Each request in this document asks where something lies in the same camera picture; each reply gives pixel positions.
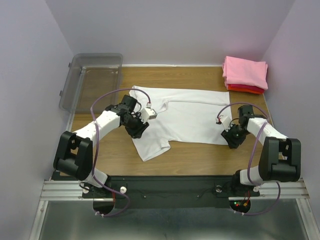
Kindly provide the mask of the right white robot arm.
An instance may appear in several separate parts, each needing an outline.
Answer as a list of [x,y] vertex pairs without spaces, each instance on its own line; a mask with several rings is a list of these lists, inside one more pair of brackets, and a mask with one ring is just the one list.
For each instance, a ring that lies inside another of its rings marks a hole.
[[254,145],[261,144],[262,151],[257,166],[252,166],[250,158],[247,168],[232,176],[231,190],[252,190],[268,182],[297,182],[301,177],[301,142],[277,131],[266,115],[254,112],[251,104],[240,106],[237,114],[237,124],[221,111],[216,116],[216,124],[223,126],[221,136],[228,147],[238,148],[252,134]]

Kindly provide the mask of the white t shirt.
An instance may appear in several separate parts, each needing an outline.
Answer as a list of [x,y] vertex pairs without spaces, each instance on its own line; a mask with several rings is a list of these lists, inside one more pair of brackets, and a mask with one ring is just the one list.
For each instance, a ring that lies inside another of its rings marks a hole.
[[156,119],[133,144],[141,160],[151,160],[171,148],[170,142],[226,145],[216,123],[220,110],[230,104],[230,94],[222,91],[148,88],[135,86],[129,95],[156,111]]

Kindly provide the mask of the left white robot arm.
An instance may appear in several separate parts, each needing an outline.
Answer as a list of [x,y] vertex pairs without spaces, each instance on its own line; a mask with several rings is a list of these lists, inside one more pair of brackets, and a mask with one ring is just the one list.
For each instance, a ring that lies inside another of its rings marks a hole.
[[53,168],[56,171],[76,178],[93,187],[111,189],[111,177],[96,168],[99,142],[108,133],[121,126],[133,139],[142,137],[148,128],[149,120],[155,119],[157,113],[147,103],[145,108],[135,112],[138,101],[125,95],[117,105],[109,105],[85,127],[74,132],[62,133],[57,146]]

